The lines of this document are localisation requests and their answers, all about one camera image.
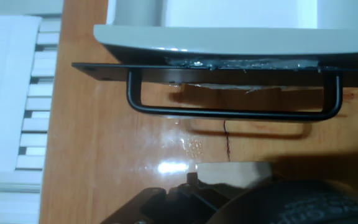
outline u-shaped handle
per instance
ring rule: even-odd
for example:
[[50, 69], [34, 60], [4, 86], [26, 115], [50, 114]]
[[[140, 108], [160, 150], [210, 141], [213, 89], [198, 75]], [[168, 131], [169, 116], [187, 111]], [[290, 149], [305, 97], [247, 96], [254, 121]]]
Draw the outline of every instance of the u-shaped handle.
[[168, 116], [170, 118], [206, 118], [206, 119], [250, 119], [260, 121], [324, 121], [338, 114], [342, 106], [342, 75], [329, 72], [324, 75], [324, 106], [321, 112], [279, 112], [220, 110], [206, 108], [175, 108], [164, 106], [145, 106], [140, 100], [142, 91], [142, 69], [128, 68], [127, 100], [136, 111]]

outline dark plastic part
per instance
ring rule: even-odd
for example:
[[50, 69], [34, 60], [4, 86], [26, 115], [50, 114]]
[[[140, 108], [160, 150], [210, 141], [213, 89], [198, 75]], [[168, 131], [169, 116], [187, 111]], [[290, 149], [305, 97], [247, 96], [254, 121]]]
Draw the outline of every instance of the dark plastic part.
[[251, 119], [264, 121], [324, 121], [338, 114], [342, 106], [342, 74], [327, 72], [324, 74], [324, 106], [321, 112], [274, 112], [274, 111], [239, 111], [204, 108], [173, 108], [162, 106], [145, 106], [140, 96], [142, 91], [142, 70], [128, 68], [127, 100], [136, 111], [168, 116], [170, 118], [217, 118], [217, 119]]

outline white paper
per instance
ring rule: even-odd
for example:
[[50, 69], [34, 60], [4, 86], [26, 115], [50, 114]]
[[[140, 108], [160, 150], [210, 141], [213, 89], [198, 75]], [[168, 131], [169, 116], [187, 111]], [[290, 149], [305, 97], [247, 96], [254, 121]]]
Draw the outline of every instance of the white paper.
[[16, 167], [40, 17], [0, 16], [0, 171]]

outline wooden surface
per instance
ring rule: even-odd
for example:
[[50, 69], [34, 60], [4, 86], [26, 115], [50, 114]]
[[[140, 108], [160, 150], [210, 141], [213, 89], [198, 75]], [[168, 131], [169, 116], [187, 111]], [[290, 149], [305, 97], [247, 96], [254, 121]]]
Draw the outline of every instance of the wooden surface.
[[[72, 62], [115, 62], [95, 41], [107, 0], [65, 0], [48, 134], [40, 223], [99, 223], [147, 187], [185, 182], [197, 162], [272, 161], [288, 178], [358, 188], [358, 89], [339, 115], [313, 124], [177, 120], [139, 114], [125, 83], [97, 82]], [[262, 110], [321, 106], [319, 90], [217, 91], [146, 84], [150, 105]], [[184, 171], [169, 172], [170, 164]]]

